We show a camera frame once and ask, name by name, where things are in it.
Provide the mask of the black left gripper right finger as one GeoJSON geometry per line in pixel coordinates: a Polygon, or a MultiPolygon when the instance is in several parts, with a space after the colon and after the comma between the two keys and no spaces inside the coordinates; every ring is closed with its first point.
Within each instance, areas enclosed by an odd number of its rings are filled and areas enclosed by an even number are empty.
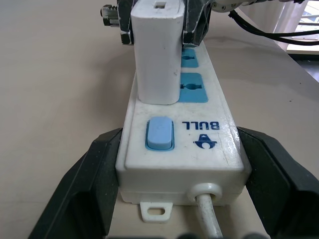
{"type": "Polygon", "coordinates": [[[252,172],[246,188],[272,239],[319,237],[319,181],[275,138],[239,127],[252,172]]]}

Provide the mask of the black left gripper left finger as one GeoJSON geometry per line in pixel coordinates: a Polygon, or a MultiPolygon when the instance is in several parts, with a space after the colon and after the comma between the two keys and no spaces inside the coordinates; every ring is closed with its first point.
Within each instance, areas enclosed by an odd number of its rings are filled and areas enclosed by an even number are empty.
{"type": "Polygon", "coordinates": [[[31,239],[104,239],[110,230],[122,129],[99,135],[65,173],[29,235],[31,239]]]}

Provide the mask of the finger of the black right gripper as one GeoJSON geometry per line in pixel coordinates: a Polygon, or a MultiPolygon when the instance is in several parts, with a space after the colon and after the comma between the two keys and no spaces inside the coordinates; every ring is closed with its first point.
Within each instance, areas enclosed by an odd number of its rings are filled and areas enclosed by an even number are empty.
{"type": "Polygon", "coordinates": [[[116,5],[106,4],[100,9],[103,24],[119,27],[123,45],[134,44],[131,11],[137,0],[118,0],[116,5]]]}
{"type": "Polygon", "coordinates": [[[185,47],[199,46],[208,32],[212,1],[185,0],[182,44],[185,47]]]}

